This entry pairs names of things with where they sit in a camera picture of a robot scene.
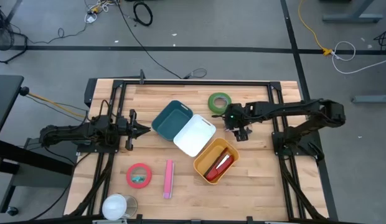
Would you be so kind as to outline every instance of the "butcher block tabletop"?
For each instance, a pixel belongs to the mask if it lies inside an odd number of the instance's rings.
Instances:
[[[102,100],[110,99],[112,83],[112,79],[97,81],[90,117],[98,115]],[[285,103],[301,100],[297,82],[280,83]],[[194,157],[189,157],[172,141],[163,139],[152,129],[133,140],[133,151],[124,148],[126,137],[121,138],[120,150],[115,154],[108,195],[132,195],[138,201],[136,214],[142,214],[144,219],[246,220],[247,216],[252,216],[254,220],[287,221],[280,167],[271,141],[272,121],[251,124],[253,132],[248,135],[248,141],[237,142],[233,133],[224,130],[221,118],[211,117],[213,113],[207,102],[215,92],[227,93],[234,103],[242,105],[269,100],[266,88],[254,85],[127,85],[122,115],[128,117],[129,110],[135,109],[137,122],[150,127],[153,119],[170,101],[179,100],[194,114],[203,116],[217,128],[209,143],[215,138],[224,138],[240,154],[240,159],[217,185],[209,185],[194,170]],[[288,117],[290,126],[303,122],[304,116]],[[97,153],[90,154],[75,169],[64,214],[75,210],[91,188],[97,157]],[[328,217],[316,161],[311,156],[295,158],[301,189],[318,212]],[[174,182],[172,198],[164,199],[162,193],[168,159],[174,161]],[[148,165],[153,175],[149,185],[142,189],[134,189],[126,182],[127,170],[136,163]],[[294,215],[298,217],[296,197],[291,188],[290,191]],[[96,196],[94,213],[99,211],[100,199],[101,189]]]

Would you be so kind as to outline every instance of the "tape roll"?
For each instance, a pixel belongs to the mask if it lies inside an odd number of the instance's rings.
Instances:
[[[218,107],[215,105],[215,100],[222,99],[225,100],[226,105],[224,107]],[[210,110],[216,114],[223,114],[226,110],[226,107],[232,102],[232,99],[230,99],[230,96],[226,93],[214,93],[210,95],[210,98],[208,98],[208,107]]]
[[[131,175],[135,169],[144,169],[144,171],[146,171],[147,176],[142,183],[135,183],[132,181]],[[150,183],[150,180],[151,180],[151,170],[150,170],[150,167],[147,166],[146,164],[143,164],[143,163],[133,164],[126,172],[126,182],[128,183],[129,186],[135,189],[141,189],[147,186]]]

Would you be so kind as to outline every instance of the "orange basket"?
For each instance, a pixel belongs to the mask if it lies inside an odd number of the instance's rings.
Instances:
[[[204,174],[226,147],[228,148],[227,152],[233,156],[233,162],[227,170],[210,182],[204,177]],[[225,175],[229,168],[233,166],[239,157],[238,151],[229,144],[229,142],[222,138],[217,138],[194,160],[194,169],[209,184],[218,184],[219,180]]]

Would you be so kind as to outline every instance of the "pink marker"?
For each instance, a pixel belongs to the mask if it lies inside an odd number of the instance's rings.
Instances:
[[[166,175],[164,178],[164,193],[165,199],[170,199],[172,196],[172,183],[174,182],[174,162],[170,159],[167,160]]]

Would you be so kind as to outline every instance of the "green tape roll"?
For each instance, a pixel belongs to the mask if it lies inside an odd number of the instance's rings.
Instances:
[[[226,102],[226,105],[222,108],[219,108],[215,105],[215,100],[223,99]],[[232,99],[226,93],[214,93],[208,98],[208,107],[210,110],[216,114],[223,114],[226,110],[226,107],[232,102]]]

